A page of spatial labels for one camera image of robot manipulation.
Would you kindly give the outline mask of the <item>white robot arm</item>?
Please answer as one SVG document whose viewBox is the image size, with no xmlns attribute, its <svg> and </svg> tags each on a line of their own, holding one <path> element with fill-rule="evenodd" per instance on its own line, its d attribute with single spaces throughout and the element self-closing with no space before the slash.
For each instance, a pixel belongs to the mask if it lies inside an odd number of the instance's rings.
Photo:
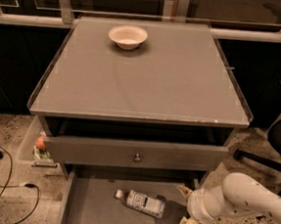
<svg viewBox="0 0 281 224">
<path fill-rule="evenodd" d="M 281 196 L 264 188 L 251 176 L 235 172 L 226 175 L 219 186 L 196 191 L 178 185 L 187 201 L 189 217 L 179 224 L 211 224 L 219 217 L 264 215 L 281 224 Z"/>
</svg>

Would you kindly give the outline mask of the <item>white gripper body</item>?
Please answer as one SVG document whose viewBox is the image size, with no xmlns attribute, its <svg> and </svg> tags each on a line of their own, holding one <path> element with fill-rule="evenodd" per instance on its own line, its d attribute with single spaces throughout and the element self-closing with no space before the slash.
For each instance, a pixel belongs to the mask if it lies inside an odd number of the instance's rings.
<svg viewBox="0 0 281 224">
<path fill-rule="evenodd" d="M 226 213 L 223 190 L 220 186 L 193 191 L 188 198 L 189 215 L 201 224 L 211 224 Z"/>
</svg>

